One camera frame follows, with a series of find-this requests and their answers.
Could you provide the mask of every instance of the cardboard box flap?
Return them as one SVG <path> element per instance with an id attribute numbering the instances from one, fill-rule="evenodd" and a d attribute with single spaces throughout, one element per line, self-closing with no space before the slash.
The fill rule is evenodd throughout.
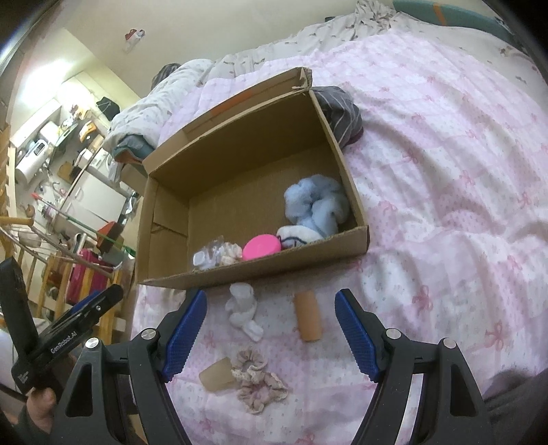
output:
<path id="1" fill-rule="evenodd" d="M 311 87 L 312 70 L 304 67 L 293 68 L 253 85 L 185 125 L 148 155 L 142 164 L 150 174 L 185 145 L 230 118 L 283 94 L 300 90 L 306 91 Z"/>
<path id="2" fill-rule="evenodd" d="M 186 271 L 188 206 L 148 178 L 142 201 L 136 263 L 138 280 Z"/>
<path id="3" fill-rule="evenodd" d="M 237 175 L 325 144 L 313 102 L 304 97 L 310 95 L 313 92 L 287 93 L 234 116 L 150 176 L 178 197 L 190 199 Z"/>
<path id="4" fill-rule="evenodd" d="M 120 181 L 129 185 L 140 195 L 145 194 L 146 178 L 144 173 L 136 169 L 135 164 L 124 165 L 120 173 Z"/>
<path id="5" fill-rule="evenodd" d="M 356 227 L 334 235 L 319 243 L 283 250 L 271 256 L 251 261 L 243 261 L 231 266 L 216 267 L 203 272 L 182 273 L 158 279 L 150 277 L 142 282 L 148 286 L 161 286 L 170 289 L 189 289 L 193 286 L 217 286 L 220 284 L 246 281 L 251 278 L 271 276 L 284 272 L 294 272 L 311 265 L 356 256 L 364 253 L 369 246 L 369 228 Z"/>

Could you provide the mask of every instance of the blue gripper pad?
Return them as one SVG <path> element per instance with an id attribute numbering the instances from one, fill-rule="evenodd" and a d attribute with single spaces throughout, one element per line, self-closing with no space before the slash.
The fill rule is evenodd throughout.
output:
<path id="1" fill-rule="evenodd" d="M 101 293 L 100 290 L 96 290 L 95 292 L 90 293 L 86 298 L 84 298 L 83 300 L 80 300 L 78 303 L 76 303 L 70 309 L 70 313 L 73 314 L 73 313 L 78 312 L 81 308 L 83 308 L 87 303 L 89 303 L 91 300 L 93 300 L 100 293 Z"/>
<path id="2" fill-rule="evenodd" d="M 165 362 L 162 369 L 162 377 L 165 382 L 171 381 L 184 368 L 206 313 L 206 294 L 200 290 L 173 331 L 165 348 Z"/>
<path id="3" fill-rule="evenodd" d="M 375 345 L 342 292 L 335 295 L 335 315 L 359 370 L 377 383 L 380 370 L 376 363 Z"/>

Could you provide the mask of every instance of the teal headboard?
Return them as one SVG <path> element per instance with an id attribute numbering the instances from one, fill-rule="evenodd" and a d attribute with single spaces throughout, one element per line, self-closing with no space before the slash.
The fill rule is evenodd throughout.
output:
<path id="1" fill-rule="evenodd" d="M 416 19 L 441 26 L 461 26 L 488 32 L 517 49 L 522 49 L 516 37 L 494 17 L 459 8 L 457 6 L 423 0 L 393 0 L 394 9 Z"/>

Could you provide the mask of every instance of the cardboard box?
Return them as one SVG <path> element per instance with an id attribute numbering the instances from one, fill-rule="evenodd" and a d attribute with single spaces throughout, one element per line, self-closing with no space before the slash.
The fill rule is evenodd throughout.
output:
<path id="1" fill-rule="evenodd" d="M 311 84 L 304 68 L 268 79 L 189 123 L 144 160 L 149 177 L 139 226 L 139 282 L 206 287 L 367 251 L 361 201 Z M 192 270 L 193 254 L 221 235 L 243 247 L 289 225 L 285 190 L 316 173 L 340 181 L 350 201 L 351 215 L 339 234 L 253 261 Z"/>
<path id="2" fill-rule="evenodd" d="M 145 194 L 146 176 L 138 171 L 134 165 L 124 165 L 120 172 L 120 181 L 129 185 L 141 196 Z"/>

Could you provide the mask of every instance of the blanket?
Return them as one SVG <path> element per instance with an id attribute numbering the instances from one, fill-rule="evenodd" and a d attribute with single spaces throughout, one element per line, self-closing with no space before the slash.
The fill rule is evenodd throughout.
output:
<path id="1" fill-rule="evenodd" d="M 265 63 L 187 94 L 166 139 L 204 111 L 294 66 L 337 85 L 360 108 L 364 136 L 344 149 L 371 231 L 356 259 L 252 281 L 264 329 L 258 350 L 289 388 L 260 415 L 234 391 L 207 393 L 198 374 L 248 346 L 227 320 L 228 286 L 207 289 L 208 314 L 182 373 L 168 384 L 196 444 L 350 443 L 375 385 L 337 323 L 335 293 L 411 339 L 453 338 L 483 392 L 501 371 L 548 366 L 548 117 L 526 93 L 465 53 L 394 30 L 328 52 Z M 303 343 L 292 297 L 313 290 L 323 338 Z M 140 286 L 133 334 L 155 327 L 183 293 Z M 398 442 L 409 439 L 420 385 Z"/>
<path id="2" fill-rule="evenodd" d="M 143 136 L 155 149 L 163 125 L 181 107 L 186 93 L 196 86 L 212 66 L 213 62 L 209 59 L 195 59 L 180 66 L 156 85 L 151 94 L 112 119 L 102 148 L 112 153 L 114 147 L 127 135 L 136 134 Z"/>

